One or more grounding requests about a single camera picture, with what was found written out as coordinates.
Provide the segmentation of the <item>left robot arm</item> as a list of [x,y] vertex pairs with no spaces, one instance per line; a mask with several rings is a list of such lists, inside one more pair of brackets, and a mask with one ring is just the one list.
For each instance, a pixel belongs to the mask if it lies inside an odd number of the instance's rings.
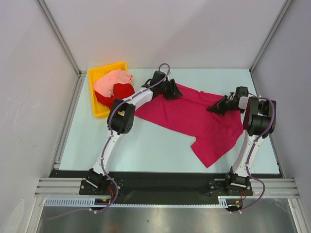
[[142,105],[162,95],[166,100],[175,100],[182,97],[175,80],[170,79],[171,71],[156,70],[151,79],[148,79],[140,90],[125,99],[116,99],[107,118],[108,134],[103,150],[93,167],[86,175],[86,182],[97,194],[107,190],[113,149],[118,141],[133,127],[135,111]]

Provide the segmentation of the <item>magenta t shirt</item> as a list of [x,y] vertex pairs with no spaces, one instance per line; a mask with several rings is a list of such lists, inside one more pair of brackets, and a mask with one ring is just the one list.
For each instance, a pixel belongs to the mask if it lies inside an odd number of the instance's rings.
[[243,134],[241,114],[219,115],[206,110],[222,97],[178,84],[182,97],[166,100],[162,95],[139,107],[135,115],[166,129],[195,137],[191,149],[205,167],[229,152]]

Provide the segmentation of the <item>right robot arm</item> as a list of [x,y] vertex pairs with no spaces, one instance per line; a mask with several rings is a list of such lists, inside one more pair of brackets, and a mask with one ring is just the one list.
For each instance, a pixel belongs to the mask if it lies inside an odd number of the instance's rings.
[[247,87],[237,87],[230,96],[223,96],[207,108],[207,111],[221,115],[230,110],[244,113],[244,140],[239,156],[224,180],[208,182],[211,196],[251,195],[252,163],[262,142],[276,126],[276,101],[257,97],[251,94]]

